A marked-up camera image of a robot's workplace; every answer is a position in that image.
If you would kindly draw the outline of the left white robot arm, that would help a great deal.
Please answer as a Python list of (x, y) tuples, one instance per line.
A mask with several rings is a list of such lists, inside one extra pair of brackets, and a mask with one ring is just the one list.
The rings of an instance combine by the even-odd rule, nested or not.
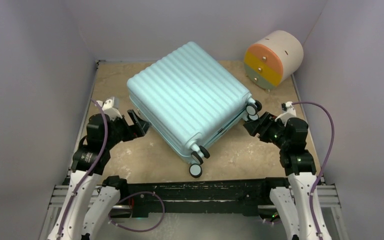
[(80, 140), (72, 157), (66, 197), (47, 239), (94, 240), (108, 218), (111, 207), (128, 201), (127, 180), (110, 176), (101, 186), (97, 199), (91, 202), (111, 158), (110, 150), (120, 142), (145, 136), (150, 127), (150, 123), (132, 109), (127, 113), (132, 125), (116, 109), (108, 109), (89, 117), (86, 135)]

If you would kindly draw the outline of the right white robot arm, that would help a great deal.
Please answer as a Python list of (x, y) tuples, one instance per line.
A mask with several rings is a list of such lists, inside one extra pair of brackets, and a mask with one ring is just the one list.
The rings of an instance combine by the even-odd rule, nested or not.
[(265, 112), (243, 126), (250, 136), (279, 148), (279, 160), (289, 185), (269, 184), (261, 189), (260, 196), (276, 207), (287, 239), (330, 240), (317, 193), (320, 179), (314, 158), (306, 149), (307, 122), (296, 116), (282, 120)]

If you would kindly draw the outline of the light blue suitcase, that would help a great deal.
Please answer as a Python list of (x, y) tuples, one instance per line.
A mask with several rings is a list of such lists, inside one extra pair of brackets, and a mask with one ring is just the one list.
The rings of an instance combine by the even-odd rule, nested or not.
[(190, 41), (126, 83), (141, 116), (199, 178), (210, 147), (239, 121), (262, 110), (251, 91), (197, 43)]

